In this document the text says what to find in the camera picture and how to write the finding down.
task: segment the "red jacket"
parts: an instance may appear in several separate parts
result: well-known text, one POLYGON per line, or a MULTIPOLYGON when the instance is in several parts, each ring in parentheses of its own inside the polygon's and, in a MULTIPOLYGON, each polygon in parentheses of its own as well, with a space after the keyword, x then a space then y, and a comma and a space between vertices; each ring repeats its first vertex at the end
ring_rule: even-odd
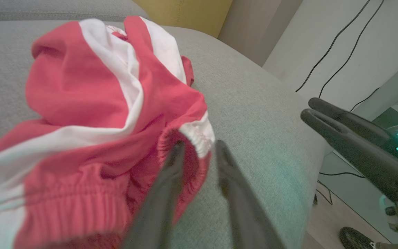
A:
POLYGON ((0 140, 1 248, 117 247, 177 140, 175 220, 204 182, 215 137, 190 61, 155 23, 124 26, 69 22, 33 44, 26 98, 42 118, 0 140))

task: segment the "wire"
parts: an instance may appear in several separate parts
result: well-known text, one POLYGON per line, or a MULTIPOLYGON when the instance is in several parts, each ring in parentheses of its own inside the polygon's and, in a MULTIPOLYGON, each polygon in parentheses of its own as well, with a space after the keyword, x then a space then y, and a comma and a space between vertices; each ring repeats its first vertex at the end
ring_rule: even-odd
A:
POLYGON ((377 12, 379 11, 379 9, 380 9, 380 7, 382 6, 382 4, 383 4, 384 1, 385 1, 385 0, 382 0, 382 2, 380 3, 379 7, 378 7, 377 10, 376 10, 376 12, 374 12, 374 14, 371 16, 371 18, 370 18, 370 19, 368 20, 368 22, 365 24, 365 27, 363 27, 362 31, 360 32, 359 37, 357 38, 357 41, 356 41, 356 43, 355 43, 355 45, 354 45, 354 48, 352 49, 351 53, 349 54, 349 57, 348 57, 348 59, 346 60, 346 62, 343 63, 343 65, 341 66, 341 68, 339 68, 339 69, 337 70, 337 72, 334 73, 333 76, 331 76, 331 78, 325 83, 325 85, 323 85, 323 87, 322 87, 322 89, 320 90, 320 93, 319 93, 319 98, 320 98, 320 96, 322 96, 322 91, 323 91, 323 89, 325 88, 326 84, 328 84, 328 82, 330 82, 330 80, 331 80, 331 79, 332 79, 332 78, 333 78, 333 77, 346 65, 346 63, 348 63, 349 59, 350 59, 351 56, 352 56, 352 53, 353 53, 354 50, 356 49, 357 43, 359 42, 359 39, 360 39, 360 36, 362 36, 362 33, 365 31, 365 28, 368 26, 369 22, 371 22, 371 20, 373 19, 373 17, 377 14, 377 12))
POLYGON ((317 192, 319 192, 319 194, 321 194, 325 200, 330 203, 331 205, 333 205, 333 199, 331 198, 331 190, 325 185, 323 184, 321 181, 317 180, 318 183, 322 184, 324 187, 326 187, 326 189, 328 189, 328 193, 330 194, 330 201, 328 200, 327 197, 325 197, 325 195, 322 194, 322 192, 320 192, 319 190, 316 189, 317 192))
POLYGON ((313 73, 314 68, 316 68, 317 65, 319 65, 319 63, 325 58, 325 56, 328 54, 328 52, 330 52, 331 48, 334 45, 334 42, 336 41, 336 39, 338 38, 338 36, 352 23, 354 22, 354 20, 357 18, 357 16, 360 15, 360 13, 362 13, 363 9, 365 9, 365 7, 368 5, 370 0, 368 0, 365 5, 362 7, 362 9, 356 14, 356 16, 351 20, 351 22, 349 22, 342 30, 340 30, 340 32, 336 35, 336 37, 334 38, 333 42, 331 43, 330 48, 328 49, 328 51, 323 55, 323 57, 316 63, 316 65, 314 65, 313 69, 311 69, 310 74, 308 74, 308 77, 306 77, 305 81, 303 82, 303 84, 299 87, 299 89, 296 90, 299 91, 306 83, 306 81, 308 80, 308 78, 310 77, 310 75, 313 73))
POLYGON ((359 103, 357 103, 357 104, 351 109, 350 112, 352 112, 352 111, 354 110, 354 108, 355 108, 358 104, 360 104, 360 103, 362 103, 363 101, 369 99, 369 97, 372 96, 377 90, 379 90, 379 88, 380 88, 380 87, 378 87, 376 90, 374 90, 374 92, 372 92, 366 99, 364 99, 364 100, 360 101, 359 103))
POLYGON ((350 174, 350 175, 355 175, 355 176, 360 177, 360 178, 366 178, 366 177, 364 177, 363 175, 356 175, 356 174, 350 173, 350 172, 343 172, 343 173, 338 173, 338 174, 325 174, 325 173, 319 172, 319 174, 321 174, 321 175, 343 175, 343 174, 350 174))

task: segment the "gray upholstery fabric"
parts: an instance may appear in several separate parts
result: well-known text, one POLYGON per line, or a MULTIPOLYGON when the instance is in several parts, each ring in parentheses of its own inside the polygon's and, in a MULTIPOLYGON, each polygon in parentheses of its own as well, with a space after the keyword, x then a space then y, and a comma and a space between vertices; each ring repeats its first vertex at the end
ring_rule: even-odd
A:
MULTIPOLYGON (((23 92, 32 63, 29 48, 62 23, 0 22, 0 137, 21 120, 36 117, 25 106, 23 92)), ((300 120, 305 102, 217 39, 165 28, 192 62, 193 87, 205 95, 216 137, 229 145, 286 248, 300 248, 325 148, 324 140, 300 120)), ((206 182, 173 231, 172 248, 232 248, 227 203, 217 184, 213 159, 206 182)))
POLYGON ((0 0, 0 21, 97 18, 123 22, 126 16, 148 18, 132 0, 0 0))

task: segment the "person's foot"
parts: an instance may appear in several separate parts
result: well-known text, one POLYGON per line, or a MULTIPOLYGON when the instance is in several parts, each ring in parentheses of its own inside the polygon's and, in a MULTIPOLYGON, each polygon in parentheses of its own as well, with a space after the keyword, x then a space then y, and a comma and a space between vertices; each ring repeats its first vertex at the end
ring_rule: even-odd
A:
POLYGON ((351 227, 344 227, 339 233, 345 249, 376 249, 376 243, 351 227))

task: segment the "wooden floor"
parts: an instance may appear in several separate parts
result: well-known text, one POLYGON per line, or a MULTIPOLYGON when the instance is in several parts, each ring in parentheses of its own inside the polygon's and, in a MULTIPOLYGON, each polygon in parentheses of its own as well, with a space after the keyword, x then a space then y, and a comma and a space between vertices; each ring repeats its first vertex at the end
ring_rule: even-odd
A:
MULTIPOLYGON (((318 184, 317 189, 329 199, 328 191, 324 186, 318 184)), ((316 192, 316 195, 318 204, 313 205, 311 210, 303 249, 344 249, 339 239, 339 231, 342 227, 352 227, 375 242, 389 243, 336 195, 331 194, 333 205, 330 205, 319 192, 316 192)))

